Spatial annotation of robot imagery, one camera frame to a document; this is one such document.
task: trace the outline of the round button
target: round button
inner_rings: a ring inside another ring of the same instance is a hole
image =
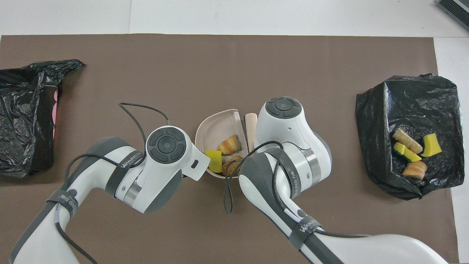
[[[282,98],[282,99],[278,99],[275,102],[275,107],[278,110],[287,111],[287,110],[290,110],[293,107],[293,104],[290,100]]]
[[[308,215],[307,215],[305,212],[303,212],[303,210],[301,210],[301,209],[298,209],[297,214],[298,214],[299,217],[307,217],[307,216],[308,216]]]
[[[171,153],[176,148],[176,141],[172,137],[162,137],[158,141],[158,149],[163,153]]]

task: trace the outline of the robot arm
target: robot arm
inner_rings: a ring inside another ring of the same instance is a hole
[[[99,140],[88,151],[104,156],[117,166],[96,157],[86,157],[72,173],[70,185],[52,195],[21,236],[10,257],[11,264],[78,263],[55,223],[65,229],[71,216],[93,188],[104,189],[142,213],[159,210],[179,186],[183,176],[199,180],[210,159],[180,128],[163,126],[148,137],[146,157],[124,140]],[[141,158],[145,160],[132,167]]]
[[[283,149],[267,145],[247,157],[239,172],[240,186],[310,262],[447,263],[422,242],[406,236],[331,236],[293,202],[329,176],[332,164],[329,148],[308,126],[297,100],[277,97],[262,107],[254,144],[271,140],[281,142]]]

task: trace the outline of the bowl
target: bowl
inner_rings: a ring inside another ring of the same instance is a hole
[[[223,155],[221,157],[223,164],[232,157],[240,155],[245,157],[248,152],[248,143],[244,130],[242,128],[241,118],[237,109],[229,109],[207,117],[196,132],[196,147],[205,152],[206,150],[218,150],[220,143],[231,137],[233,134],[238,136],[241,142],[241,150],[232,155]],[[207,168],[207,172],[217,178],[224,179],[225,176],[214,173]]]

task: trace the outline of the brown mat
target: brown mat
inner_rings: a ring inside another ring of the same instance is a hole
[[[72,158],[107,136],[143,150],[138,129],[118,102],[157,107],[194,139],[207,116],[230,108],[242,116],[258,113],[266,100],[281,95],[303,104],[310,126],[332,150],[331,176],[295,200],[305,212],[331,232],[403,234],[458,262],[450,190],[412,201],[384,193],[366,175],[354,116],[356,94],[388,77],[436,74],[432,39],[2,36],[2,69],[63,59],[87,66],[64,82],[53,168],[28,179],[1,178],[0,262],[61,185]],[[153,112],[133,111],[147,134],[164,125]],[[99,263],[307,263],[244,198],[237,181],[234,215],[226,215],[224,183],[208,174],[200,182],[184,179],[166,206],[150,215],[93,190],[67,233]]]

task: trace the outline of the trash bag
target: trash bag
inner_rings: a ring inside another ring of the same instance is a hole
[[[431,191],[461,185],[464,150],[457,88],[432,74],[393,76],[356,97],[356,124],[368,176],[395,197],[422,198]],[[392,135],[400,128],[420,145],[436,133],[443,150],[422,157],[427,165],[423,180],[402,176],[408,161],[392,149]]]
[[[0,70],[0,174],[22,178],[53,164],[54,94],[79,60]]]

